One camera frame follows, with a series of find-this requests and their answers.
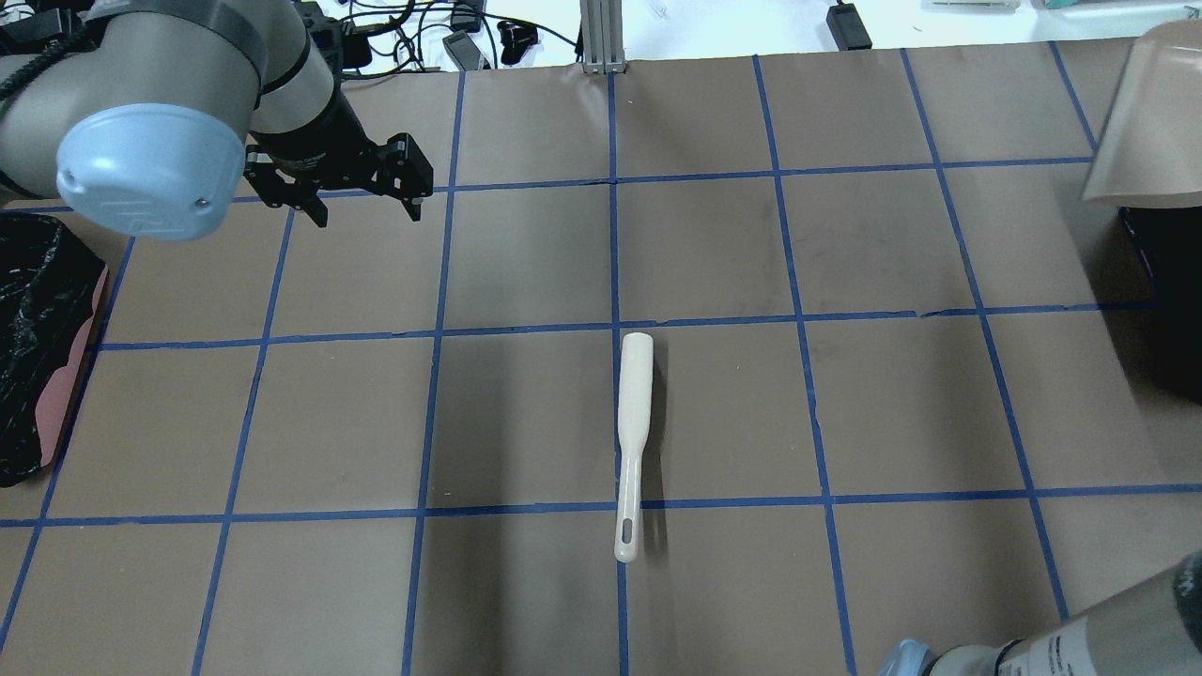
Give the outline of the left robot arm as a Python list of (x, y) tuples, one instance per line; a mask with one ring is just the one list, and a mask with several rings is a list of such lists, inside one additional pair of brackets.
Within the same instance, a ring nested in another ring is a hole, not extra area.
[(213, 235), (246, 180), (326, 226), (326, 190), (418, 220), (434, 171), (409, 134), (373, 142), (339, 38), (293, 1), (95, 1), (2, 25), (2, 204), (59, 200), (130, 237)]

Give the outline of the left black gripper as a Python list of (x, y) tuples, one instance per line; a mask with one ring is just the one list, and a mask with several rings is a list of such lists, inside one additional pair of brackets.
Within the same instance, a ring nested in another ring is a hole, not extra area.
[(386, 146), (365, 136), (347, 96), (337, 89), (315, 119), (291, 131), (252, 131), (244, 178), (270, 208), (303, 210), (328, 226), (321, 190), (368, 190), (399, 201), (419, 223), (434, 192), (434, 168), (412, 134), (395, 134)]

